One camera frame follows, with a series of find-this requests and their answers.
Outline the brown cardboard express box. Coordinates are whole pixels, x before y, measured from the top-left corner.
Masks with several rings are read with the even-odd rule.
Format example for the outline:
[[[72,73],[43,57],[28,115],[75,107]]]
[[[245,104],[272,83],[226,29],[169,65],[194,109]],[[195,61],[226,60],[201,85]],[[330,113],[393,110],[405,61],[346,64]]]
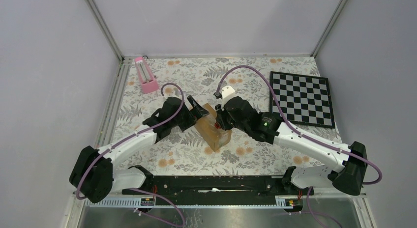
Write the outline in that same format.
[[[209,103],[203,104],[202,107],[209,112],[209,115],[197,120],[194,127],[211,150],[219,153],[220,148],[230,142],[232,131],[225,131],[215,126],[217,113]]]

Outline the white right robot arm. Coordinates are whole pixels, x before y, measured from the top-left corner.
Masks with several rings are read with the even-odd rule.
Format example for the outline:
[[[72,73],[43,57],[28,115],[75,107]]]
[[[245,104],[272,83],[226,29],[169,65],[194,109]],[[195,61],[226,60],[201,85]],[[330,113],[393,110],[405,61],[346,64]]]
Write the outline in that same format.
[[[225,105],[217,104],[215,111],[217,128],[236,128],[258,142],[287,147],[322,163],[307,168],[288,167],[282,179],[284,192],[293,195],[308,187],[333,187],[351,196],[361,193],[367,169],[364,144],[334,143],[303,130],[297,134],[292,124],[287,125],[276,114],[257,111],[239,96]]]

